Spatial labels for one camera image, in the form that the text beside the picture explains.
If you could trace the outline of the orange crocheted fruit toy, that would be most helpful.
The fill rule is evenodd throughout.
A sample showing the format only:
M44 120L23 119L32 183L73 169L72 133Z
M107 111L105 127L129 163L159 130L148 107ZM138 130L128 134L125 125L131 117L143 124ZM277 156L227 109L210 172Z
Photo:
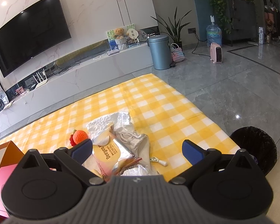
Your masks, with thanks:
M72 147L83 142L84 140L89 139L88 134L83 130L74 130L73 134L70 136L70 144Z

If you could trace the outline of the blue water jug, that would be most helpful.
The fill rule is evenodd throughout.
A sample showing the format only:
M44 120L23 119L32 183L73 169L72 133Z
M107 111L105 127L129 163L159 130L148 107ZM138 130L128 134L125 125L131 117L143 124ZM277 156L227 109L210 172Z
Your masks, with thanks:
M212 43L222 46L222 30L215 24L214 16L210 16L210 24L206 27L207 46L210 47Z

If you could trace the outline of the tall green floor plant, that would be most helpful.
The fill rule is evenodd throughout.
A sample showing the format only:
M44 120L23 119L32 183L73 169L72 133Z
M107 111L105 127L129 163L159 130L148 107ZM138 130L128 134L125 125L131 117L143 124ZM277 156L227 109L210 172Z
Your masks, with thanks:
M183 23L183 19L190 14L192 10L187 11L183 16L178 18L178 8L176 7L174 10L173 19L171 20L168 17L167 20L163 19L160 15L156 15L156 17L152 17L159 25L165 28L165 34L167 34L173 43L176 43L178 46L182 45L181 40L181 31L183 28L188 26L191 22Z

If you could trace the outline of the white wifi router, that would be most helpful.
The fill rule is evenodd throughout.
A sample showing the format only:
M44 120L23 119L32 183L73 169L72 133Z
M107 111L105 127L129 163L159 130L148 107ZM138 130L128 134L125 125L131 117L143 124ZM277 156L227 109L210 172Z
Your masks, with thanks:
M39 88L43 86L48 81L45 70L43 70L42 72L36 72L35 75L33 75L33 78L36 81L35 88Z

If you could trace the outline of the dark cabinet with vines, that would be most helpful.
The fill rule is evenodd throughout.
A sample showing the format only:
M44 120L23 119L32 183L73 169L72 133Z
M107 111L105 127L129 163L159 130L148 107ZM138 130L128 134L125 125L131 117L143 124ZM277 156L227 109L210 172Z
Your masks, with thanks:
M225 25L228 32L223 33L223 43L232 46L237 41L248 41L257 37L255 5L245 0L225 0Z

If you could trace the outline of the red box lid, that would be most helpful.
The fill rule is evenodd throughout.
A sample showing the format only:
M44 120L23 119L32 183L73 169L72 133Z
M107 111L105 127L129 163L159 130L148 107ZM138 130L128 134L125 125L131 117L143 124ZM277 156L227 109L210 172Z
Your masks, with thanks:
M5 183L7 182L8 178L14 171L14 169L17 167L17 164L9 165L9 166L4 166L0 168L0 216L3 218L9 218L9 215L3 205L2 198L1 198L1 193L3 190L3 187Z

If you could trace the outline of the pastel woven handbag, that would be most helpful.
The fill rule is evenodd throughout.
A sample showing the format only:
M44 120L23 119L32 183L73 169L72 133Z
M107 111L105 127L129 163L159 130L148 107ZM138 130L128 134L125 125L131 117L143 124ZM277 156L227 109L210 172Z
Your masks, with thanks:
M178 44L172 43L170 45L170 51L171 51L171 57L173 62L179 63L185 60L185 55L183 53L183 50L179 47Z

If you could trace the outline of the pink space heater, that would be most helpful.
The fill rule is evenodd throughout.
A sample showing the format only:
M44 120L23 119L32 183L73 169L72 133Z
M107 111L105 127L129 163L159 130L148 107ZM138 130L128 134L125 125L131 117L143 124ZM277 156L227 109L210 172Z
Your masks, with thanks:
M223 61L222 47L218 43L211 43L210 59L214 64L221 63Z

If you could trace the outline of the black wall television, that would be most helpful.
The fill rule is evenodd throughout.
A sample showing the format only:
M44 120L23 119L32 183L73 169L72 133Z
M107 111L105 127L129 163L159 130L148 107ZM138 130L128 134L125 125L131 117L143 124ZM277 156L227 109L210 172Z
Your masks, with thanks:
M70 39L60 0L40 0L0 28L0 71L4 77L28 60Z

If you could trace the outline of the white marble TV console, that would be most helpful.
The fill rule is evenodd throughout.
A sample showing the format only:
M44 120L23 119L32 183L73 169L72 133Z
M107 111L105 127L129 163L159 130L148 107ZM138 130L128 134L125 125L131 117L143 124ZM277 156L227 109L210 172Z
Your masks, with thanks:
M114 55L87 60L60 76L51 77L46 84L17 98L1 111L0 133L59 101L152 65L151 51L146 43Z

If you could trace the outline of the clear plastic packaging bag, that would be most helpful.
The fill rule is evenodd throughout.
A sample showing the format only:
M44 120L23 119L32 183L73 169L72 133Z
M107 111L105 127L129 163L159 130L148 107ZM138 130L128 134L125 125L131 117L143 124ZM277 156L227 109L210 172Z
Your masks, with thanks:
M150 163L150 141L138 133L128 112L107 114L87 124L92 153L83 166L109 181L111 176L157 175Z

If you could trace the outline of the blue-grey cylindrical trash bin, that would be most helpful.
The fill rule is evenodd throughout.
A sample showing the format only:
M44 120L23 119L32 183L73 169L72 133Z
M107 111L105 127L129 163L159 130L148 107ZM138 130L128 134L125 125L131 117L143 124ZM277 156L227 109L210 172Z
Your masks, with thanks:
M148 38L153 66L156 70L166 70L172 63L171 51L169 47L169 36L160 34Z

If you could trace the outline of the yellow white checkered cloth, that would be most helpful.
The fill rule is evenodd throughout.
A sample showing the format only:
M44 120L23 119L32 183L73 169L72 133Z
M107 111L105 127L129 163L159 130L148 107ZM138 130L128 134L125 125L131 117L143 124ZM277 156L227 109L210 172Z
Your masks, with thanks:
M22 152L37 149L51 153L69 147L73 130L103 115L125 111L138 133L149 137L150 155L167 162L154 168L170 180L191 165L183 157L181 145L191 140L201 148L215 148L234 154L238 146L211 119L176 89L153 74L146 74L72 103L5 137Z

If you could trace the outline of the orange cardboard box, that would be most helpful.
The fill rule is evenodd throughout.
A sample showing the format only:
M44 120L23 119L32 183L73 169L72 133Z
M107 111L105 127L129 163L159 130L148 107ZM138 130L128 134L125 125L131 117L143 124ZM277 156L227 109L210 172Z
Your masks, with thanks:
M0 168L18 164L23 156L23 152L15 145L13 141L9 141L0 145Z

